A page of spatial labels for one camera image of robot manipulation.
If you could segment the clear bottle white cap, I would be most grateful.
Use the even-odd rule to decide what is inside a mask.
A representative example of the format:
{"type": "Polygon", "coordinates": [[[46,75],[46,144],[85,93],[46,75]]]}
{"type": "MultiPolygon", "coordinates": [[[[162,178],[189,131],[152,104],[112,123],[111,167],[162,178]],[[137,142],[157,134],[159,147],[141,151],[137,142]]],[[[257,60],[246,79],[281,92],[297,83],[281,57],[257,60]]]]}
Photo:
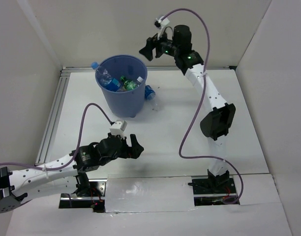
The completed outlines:
{"type": "Polygon", "coordinates": [[[137,84],[137,86],[141,85],[143,81],[144,81],[144,79],[143,79],[142,77],[138,77],[138,78],[136,79],[136,84],[137,84]]]}

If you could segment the green soda bottle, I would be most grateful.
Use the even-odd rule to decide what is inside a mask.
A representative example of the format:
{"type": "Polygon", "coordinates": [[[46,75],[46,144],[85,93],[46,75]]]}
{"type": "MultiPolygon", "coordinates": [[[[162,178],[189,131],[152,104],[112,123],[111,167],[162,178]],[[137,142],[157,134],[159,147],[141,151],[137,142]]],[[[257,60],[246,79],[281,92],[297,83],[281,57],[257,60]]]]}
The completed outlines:
{"type": "Polygon", "coordinates": [[[125,76],[121,76],[120,80],[123,83],[123,87],[126,91],[134,90],[138,87],[138,84],[135,81],[130,80],[125,76]]]}

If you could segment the clear bottle blue cap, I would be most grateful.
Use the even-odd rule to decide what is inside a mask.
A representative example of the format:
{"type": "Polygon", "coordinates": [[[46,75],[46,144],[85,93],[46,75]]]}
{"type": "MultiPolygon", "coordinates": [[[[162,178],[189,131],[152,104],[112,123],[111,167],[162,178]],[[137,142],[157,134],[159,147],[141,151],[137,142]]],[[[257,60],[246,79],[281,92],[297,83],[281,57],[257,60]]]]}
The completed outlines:
{"type": "Polygon", "coordinates": [[[95,78],[97,82],[105,89],[117,92],[121,88],[120,82],[112,77],[107,69],[105,69],[103,66],[98,64],[97,62],[93,62],[91,64],[92,69],[95,71],[95,78]]]}

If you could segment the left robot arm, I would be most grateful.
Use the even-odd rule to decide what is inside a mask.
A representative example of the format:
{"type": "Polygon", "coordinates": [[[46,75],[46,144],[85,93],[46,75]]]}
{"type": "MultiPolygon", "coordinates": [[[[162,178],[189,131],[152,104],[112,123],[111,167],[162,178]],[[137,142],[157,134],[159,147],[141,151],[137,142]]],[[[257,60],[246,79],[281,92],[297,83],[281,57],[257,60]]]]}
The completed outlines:
{"type": "Polygon", "coordinates": [[[87,196],[91,185],[87,172],[117,158],[137,159],[144,148],[134,134],[131,145],[126,138],[108,135],[101,142],[93,142],[74,150],[55,161],[24,170],[0,168],[0,213],[12,211],[27,202],[54,194],[87,196]]]}

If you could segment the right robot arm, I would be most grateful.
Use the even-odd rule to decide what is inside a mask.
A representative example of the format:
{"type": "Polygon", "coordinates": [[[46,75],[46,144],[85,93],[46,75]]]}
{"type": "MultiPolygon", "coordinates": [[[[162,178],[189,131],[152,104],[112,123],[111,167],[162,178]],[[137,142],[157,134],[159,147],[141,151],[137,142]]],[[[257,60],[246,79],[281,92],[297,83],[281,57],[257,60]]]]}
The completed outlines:
{"type": "Polygon", "coordinates": [[[192,83],[201,95],[198,108],[204,108],[208,113],[200,122],[201,132],[207,137],[209,147],[216,152],[211,155],[212,162],[208,167],[208,188],[213,193],[220,192],[229,180],[226,161],[220,157],[225,152],[225,138],[229,133],[236,112],[234,104],[229,104],[208,77],[206,72],[207,59],[202,59],[198,52],[192,49],[190,28],[177,25],[173,30],[172,39],[166,33],[166,27],[155,24],[159,32],[147,39],[146,45],[139,53],[149,61],[163,54],[172,56],[178,69],[192,83]]]}

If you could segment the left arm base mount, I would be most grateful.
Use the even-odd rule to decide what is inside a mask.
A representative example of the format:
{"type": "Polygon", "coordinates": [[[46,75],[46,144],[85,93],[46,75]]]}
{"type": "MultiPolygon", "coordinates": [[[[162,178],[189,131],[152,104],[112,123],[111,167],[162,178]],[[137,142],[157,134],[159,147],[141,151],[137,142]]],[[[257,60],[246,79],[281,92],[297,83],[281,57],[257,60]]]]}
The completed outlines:
{"type": "Polygon", "coordinates": [[[107,179],[90,179],[89,192],[83,196],[61,194],[59,209],[91,209],[105,213],[105,194],[107,179]]]}

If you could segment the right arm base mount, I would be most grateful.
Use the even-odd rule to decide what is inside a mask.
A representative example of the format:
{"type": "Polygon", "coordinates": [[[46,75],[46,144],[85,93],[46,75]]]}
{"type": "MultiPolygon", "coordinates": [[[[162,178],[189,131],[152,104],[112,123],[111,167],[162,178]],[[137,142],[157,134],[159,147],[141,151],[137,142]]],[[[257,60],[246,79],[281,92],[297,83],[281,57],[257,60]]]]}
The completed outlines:
{"type": "Polygon", "coordinates": [[[238,193],[228,171],[222,177],[193,177],[188,185],[192,187],[196,207],[239,204],[233,202],[238,193]]]}

